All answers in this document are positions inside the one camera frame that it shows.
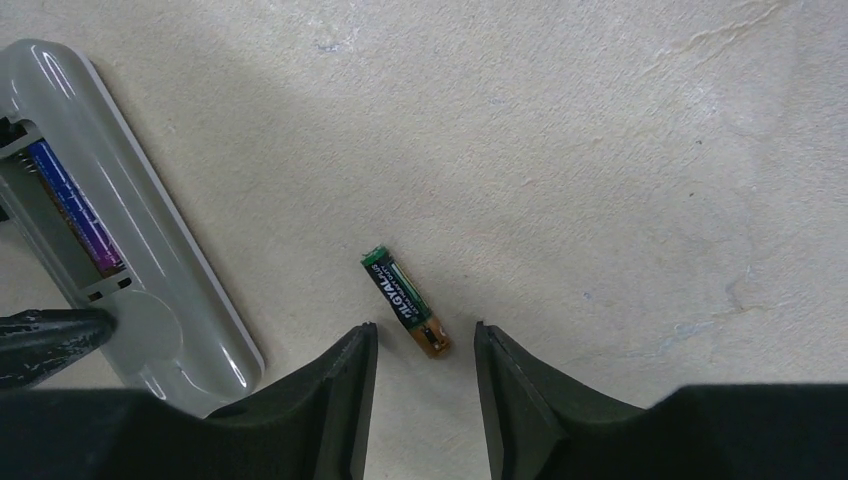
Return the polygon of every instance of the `table surface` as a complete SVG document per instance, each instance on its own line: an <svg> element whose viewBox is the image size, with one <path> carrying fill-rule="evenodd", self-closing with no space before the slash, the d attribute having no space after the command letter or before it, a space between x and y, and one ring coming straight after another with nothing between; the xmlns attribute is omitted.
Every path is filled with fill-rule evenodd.
<svg viewBox="0 0 848 480"><path fill-rule="evenodd" d="M381 326L366 478L484 478L473 325L648 406L846 381L848 3L10 0L86 52L265 384ZM379 243L456 341L426 359ZM9 223L0 314L64 302ZM98 354L49 386L117 385Z"/></svg>

